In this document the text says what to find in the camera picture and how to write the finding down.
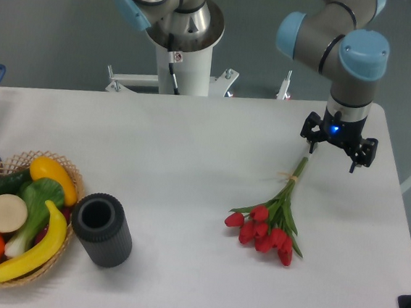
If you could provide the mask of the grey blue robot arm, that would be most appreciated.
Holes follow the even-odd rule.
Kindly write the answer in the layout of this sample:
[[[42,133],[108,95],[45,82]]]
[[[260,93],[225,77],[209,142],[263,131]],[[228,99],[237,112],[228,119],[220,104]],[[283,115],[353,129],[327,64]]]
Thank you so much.
[[[125,21],[146,32],[157,55],[159,92],[209,96],[212,49],[225,23],[212,0],[113,0]],[[327,141],[344,150],[353,167],[371,165],[378,142],[362,129],[378,81],[386,71],[390,46],[366,29],[386,0],[323,0],[313,16],[292,12],[279,25],[276,47],[330,80],[323,116],[310,114],[301,130],[311,147]]]

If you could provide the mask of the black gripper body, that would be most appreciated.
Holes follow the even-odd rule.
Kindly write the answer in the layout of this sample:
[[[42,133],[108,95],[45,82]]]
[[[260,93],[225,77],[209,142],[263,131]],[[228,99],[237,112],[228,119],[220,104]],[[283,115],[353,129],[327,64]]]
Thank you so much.
[[[320,124],[318,140],[327,141],[344,151],[356,151],[361,144],[361,132],[367,117],[361,117],[357,121],[346,121],[342,117],[342,112],[327,107]]]

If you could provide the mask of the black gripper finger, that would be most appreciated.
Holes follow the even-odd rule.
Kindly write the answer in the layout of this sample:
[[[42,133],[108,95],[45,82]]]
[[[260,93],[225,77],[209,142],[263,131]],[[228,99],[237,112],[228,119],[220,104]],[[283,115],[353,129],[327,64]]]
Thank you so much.
[[[352,160],[349,173],[353,173],[356,167],[369,167],[372,165],[378,147],[377,138],[361,138],[349,157]]]
[[[323,121],[316,112],[311,112],[304,121],[300,136],[310,145],[310,154],[313,154],[319,143],[326,141],[327,134],[323,131],[322,126]]]

